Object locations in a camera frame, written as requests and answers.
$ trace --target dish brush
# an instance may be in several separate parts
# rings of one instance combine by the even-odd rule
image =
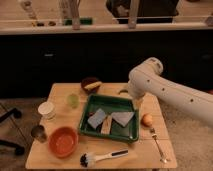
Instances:
[[[80,162],[81,165],[84,167],[91,167],[93,166],[97,161],[104,160],[104,159],[111,159],[111,158],[117,158],[121,156],[125,156],[128,154],[128,150],[121,150],[116,151],[104,155],[95,155],[94,153],[85,153],[81,156]]]

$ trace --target dish tray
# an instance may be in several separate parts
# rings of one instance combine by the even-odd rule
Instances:
[[[106,114],[111,114],[112,112],[134,112],[134,116],[125,127],[112,120],[110,134],[102,134],[102,124],[93,129],[87,122],[89,114],[96,112],[99,108],[104,110]],[[137,141],[139,136],[138,110],[134,110],[130,99],[91,94],[85,105],[78,131],[89,136],[132,143]]]

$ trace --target chair leg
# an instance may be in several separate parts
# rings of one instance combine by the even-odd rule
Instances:
[[[18,109],[13,108],[12,110],[8,111],[7,113],[5,113],[3,116],[0,117],[0,123],[3,122],[8,117],[10,117],[11,115],[13,115],[15,118],[21,118],[22,113]]]
[[[7,146],[7,147],[15,148],[14,153],[15,153],[15,155],[17,155],[17,156],[23,155],[24,152],[25,152],[24,147],[22,147],[22,146],[20,146],[20,145],[18,145],[18,144],[9,142],[9,141],[0,140],[0,145],[4,145],[4,146]]]

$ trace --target brush bristles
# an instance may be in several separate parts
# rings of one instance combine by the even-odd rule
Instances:
[[[86,153],[81,156],[81,165],[84,167],[90,167],[95,164],[95,156],[93,153]]]

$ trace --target brown bowl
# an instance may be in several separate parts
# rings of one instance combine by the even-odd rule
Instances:
[[[58,158],[71,155],[78,144],[78,134],[71,127],[56,129],[50,136],[49,149]]]
[[[97,82],[97,81],[100,81],[98,78],[96,77],[86,77],[84,78],[82,81],[81,81],[81,88],[87,93],[87,94],[91,94],[91,93],[97,93],[98,89],[100,86],[98,87],[95,87],[91,90],[87,90],[85,89],[84,87],[91,84],[91,83],[94,83],[94,82]]]

